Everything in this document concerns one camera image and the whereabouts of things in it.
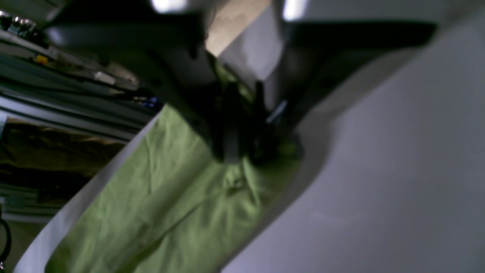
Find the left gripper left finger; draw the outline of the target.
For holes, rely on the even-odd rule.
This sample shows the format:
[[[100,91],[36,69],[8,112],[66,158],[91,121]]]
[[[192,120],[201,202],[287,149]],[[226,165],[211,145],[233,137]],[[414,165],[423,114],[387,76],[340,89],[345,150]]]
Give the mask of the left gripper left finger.
[[[239,161],[237,127],[225,105],[237,100],[237,85],[223,87],[216,74],[204,46],[203,15],[58,16],[47,25],[47,34],[61,47],[118,62],[175,108],[218,161]]]

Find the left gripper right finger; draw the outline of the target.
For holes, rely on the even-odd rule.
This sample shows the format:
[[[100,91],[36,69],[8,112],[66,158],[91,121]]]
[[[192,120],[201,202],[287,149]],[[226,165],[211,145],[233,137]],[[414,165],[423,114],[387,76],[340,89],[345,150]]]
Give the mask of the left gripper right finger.
[[[279,145],[300,144],[295,131],[310,110],[371,61],[428,43],[437,23],[373,19],[282,22],[277,66],[257,83],[248,156],[256,165],[281,155]]]

